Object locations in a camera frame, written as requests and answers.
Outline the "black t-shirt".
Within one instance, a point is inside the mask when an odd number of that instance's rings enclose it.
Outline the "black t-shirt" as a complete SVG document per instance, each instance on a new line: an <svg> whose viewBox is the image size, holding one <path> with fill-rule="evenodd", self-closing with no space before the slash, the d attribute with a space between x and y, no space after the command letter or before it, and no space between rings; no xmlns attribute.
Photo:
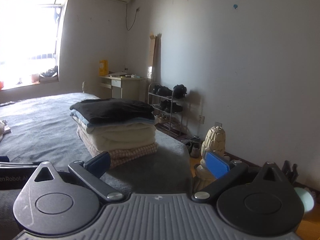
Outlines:
<svg viewBox="0 0 320 240"><path fill-rule="evenodd" d="M69 108L71 115L87 126L102 126L130 120L152 122L154 108L142 101L127 99L88 99Z"/></svg>

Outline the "folded pink checked blanket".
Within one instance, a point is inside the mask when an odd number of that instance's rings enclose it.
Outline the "folded pink checked blanket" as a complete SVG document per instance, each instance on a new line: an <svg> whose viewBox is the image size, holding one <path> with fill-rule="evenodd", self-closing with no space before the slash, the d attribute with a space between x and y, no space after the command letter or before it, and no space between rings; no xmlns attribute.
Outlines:
<svg viewBox="0 0 320 240"><path fill-rule="evenodd" d="M80 127L77 128L77 135L82 140L86 148L88 149L92 157L96 157L101 153L107 152L110 155L110 164L108 168L112 169L116 166L123 165L129 161L137 158L155 154L158 150L158 144L153 139L153 143L147 143L144 146L130 147L127 146L116 146L115 149L111 149L109 146L106 150L98 150L96 146L90 141L89 137L83 132Z"/></svg>

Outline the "folded cream blanket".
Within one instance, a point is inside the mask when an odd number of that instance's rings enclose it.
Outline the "folded cream blanket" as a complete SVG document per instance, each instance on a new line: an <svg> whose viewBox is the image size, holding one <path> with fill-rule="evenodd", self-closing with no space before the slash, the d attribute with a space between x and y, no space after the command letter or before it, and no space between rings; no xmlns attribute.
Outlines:
<svg viewBox="0 0 320 240"><path fill-rule="evenodd" d="M77 127L79 137L85 138L98 152L128 150L153 144L155 126L143 124L120 125L84 129Z"/></svg>

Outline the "folded teal blanket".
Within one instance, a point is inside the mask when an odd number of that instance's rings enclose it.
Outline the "folded teal blanket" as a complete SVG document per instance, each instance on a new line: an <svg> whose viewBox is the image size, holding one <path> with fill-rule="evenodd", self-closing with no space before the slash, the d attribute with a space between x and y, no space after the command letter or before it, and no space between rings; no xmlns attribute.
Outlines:
<svg viewBox="0 0 320 240"><path fill-rule="evenodd" d="M116 122L105 125L92 125L89 124L89 122L84 121L84 117L81 114L71 113L70 116L78 124L78 126L87 134L101 134L104 132L120 132L151 128L159 123L159 118L155 116L153 120L135 118L127 120L125 122Z"/></svg>

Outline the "beige crumpled garment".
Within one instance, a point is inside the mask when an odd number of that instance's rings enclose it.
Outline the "beige crumpled garment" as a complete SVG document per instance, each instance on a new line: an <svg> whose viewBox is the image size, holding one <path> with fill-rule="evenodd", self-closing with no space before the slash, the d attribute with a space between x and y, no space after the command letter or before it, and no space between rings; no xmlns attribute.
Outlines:
<svg viewBox="0 0 320 240"><path fill-rule="evenodd" d="M11 132L11 128L8 126L6 120L0 121L0 141L2 141L4 135Z"/></svg>

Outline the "grey bed blanket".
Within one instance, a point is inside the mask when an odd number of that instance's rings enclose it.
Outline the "grey bed blanket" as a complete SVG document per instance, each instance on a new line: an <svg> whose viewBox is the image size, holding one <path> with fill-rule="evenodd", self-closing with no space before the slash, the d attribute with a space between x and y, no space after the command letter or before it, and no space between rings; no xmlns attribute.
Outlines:
<svg viewBox="0 0 320 240"><path fill-rule="evenodd" d="M1 107L11 132L1 141L1 155L13 163L49 161L67 167L91 155L76 133L69 108L91 99L71 93L28 99ZM192 239L190 218L183 209L191 192L187 148L157 131L156 153L130 161L102 176L129 201L105 206L90 225L68 239Z"/></svg>

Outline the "metal shoe rack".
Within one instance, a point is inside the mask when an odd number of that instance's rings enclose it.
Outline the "metal shoe rack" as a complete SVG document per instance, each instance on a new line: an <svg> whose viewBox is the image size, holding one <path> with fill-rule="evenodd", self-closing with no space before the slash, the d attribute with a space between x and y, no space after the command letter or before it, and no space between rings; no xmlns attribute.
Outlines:
<svg viewBox="0 0 320 240"><path fill-rule="evenodd" d="M160 83L150 83L148 86L148 104L154 109L154 115L159 118L159 127L168 135L179 137L183 133L184 101L187 96L185 85L175 85L173 89Z"/></svg>

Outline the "cream desk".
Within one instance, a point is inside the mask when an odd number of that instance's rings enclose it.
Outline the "cream desk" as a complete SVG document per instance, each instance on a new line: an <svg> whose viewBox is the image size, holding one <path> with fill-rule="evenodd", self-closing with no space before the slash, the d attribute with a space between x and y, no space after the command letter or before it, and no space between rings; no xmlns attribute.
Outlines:
<svg viewBox="0 0 320 240"><path fill-rule="evenodd" d="M101 87L111 90L112 98L139 100L142 77L129 75L124 72L100 76Z"/></svg>

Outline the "shoes on windowsill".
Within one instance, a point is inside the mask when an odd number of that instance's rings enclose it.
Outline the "shoes on windowsill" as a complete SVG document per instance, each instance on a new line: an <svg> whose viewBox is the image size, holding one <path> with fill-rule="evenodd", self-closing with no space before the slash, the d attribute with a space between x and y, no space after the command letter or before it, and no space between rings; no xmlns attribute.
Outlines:
<svg viewBox="0 0 320 240"><path fill-rule="evenodd" d="M46 83L46 82L53 82L58 81L58 66L55 66L54 68L51 68L47 70L46 72L42 72L39 75L39 82L40 83Z"/></svg>

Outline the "yellow box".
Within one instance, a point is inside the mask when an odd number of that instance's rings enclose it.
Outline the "yellow box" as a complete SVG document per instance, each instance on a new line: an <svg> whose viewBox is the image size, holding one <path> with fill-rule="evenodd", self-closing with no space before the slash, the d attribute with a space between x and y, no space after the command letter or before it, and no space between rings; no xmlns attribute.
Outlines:
<svg viewBox="0 0 320 240"><path fill-rule="evenodd" d="M99 76L107 76L109 74L108 61L100 60L99 62Z"/></svg>

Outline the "cream carved bed post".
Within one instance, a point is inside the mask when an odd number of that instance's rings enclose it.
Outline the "cream carved bed post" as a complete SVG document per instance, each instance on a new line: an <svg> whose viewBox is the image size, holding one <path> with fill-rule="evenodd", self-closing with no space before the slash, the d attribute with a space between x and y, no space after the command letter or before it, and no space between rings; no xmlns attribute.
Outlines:
<svg viewBox="0 0 320 240"><path fill-rule="evenodd" d="M216 163L219 158L230 160L225 157L226 149L226 133L221 123L215 123L210 128L201 145L201 160L199 164L194 166L195 176L193 177L193 193L201 191L212 182L216 181L216 176L212 171L218 170Z"/></svg>

